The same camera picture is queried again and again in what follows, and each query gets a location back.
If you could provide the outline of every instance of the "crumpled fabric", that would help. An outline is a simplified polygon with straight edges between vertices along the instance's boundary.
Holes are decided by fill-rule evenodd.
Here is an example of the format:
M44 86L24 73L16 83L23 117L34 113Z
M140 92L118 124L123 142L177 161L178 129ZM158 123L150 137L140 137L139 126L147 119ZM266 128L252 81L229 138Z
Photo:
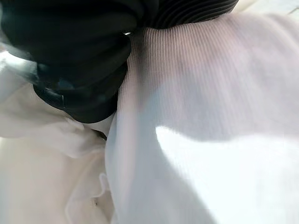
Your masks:
M0 223L109 223L106 141L43 102L6 59L1 52ZM112 118L90 125L108 135Z

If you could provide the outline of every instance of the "sheer white fabric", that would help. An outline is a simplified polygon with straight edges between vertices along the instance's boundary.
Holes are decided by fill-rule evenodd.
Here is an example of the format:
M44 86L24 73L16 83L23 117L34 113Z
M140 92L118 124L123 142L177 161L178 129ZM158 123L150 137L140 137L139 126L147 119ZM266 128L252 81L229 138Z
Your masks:
M106 145L120 224L299 222L299 29L231 14L134 37Z

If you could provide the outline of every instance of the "black sleeve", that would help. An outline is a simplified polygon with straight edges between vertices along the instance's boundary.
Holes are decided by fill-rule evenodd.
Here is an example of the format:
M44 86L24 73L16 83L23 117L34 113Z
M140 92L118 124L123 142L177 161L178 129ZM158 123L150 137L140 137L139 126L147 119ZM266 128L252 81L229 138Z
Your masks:
M11 69L49 105L83 123L110 116L131 51L124 33L158 10L158 0L2 0L2 42Z

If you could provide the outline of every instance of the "black fabric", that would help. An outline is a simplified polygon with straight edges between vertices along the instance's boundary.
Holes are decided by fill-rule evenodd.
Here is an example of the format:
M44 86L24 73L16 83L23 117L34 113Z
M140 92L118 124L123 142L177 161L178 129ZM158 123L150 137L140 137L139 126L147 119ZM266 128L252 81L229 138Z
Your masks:
M8 51L36 62L21 75L49 105L94 123L116 110L131 51L124 33L211 19L229 12L237 0L0 2Z

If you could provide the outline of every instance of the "white fabric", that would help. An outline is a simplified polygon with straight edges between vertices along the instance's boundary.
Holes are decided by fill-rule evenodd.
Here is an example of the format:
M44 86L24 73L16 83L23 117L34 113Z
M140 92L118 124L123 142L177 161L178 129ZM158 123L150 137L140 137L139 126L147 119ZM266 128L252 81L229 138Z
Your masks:
M299 223L298 30L237 14L136 34L106 145L110 187L104 142L14 77L0 136L56 150L1 153L0 223Z
M7 68L7 56L0 53L0 137L41 144L0 142L0 223L107 224L114 207L105 141L44 103ZM112 118L93 127L108 135Z
M133 43L106 145L120 224L299 223L299 25L231 14Z

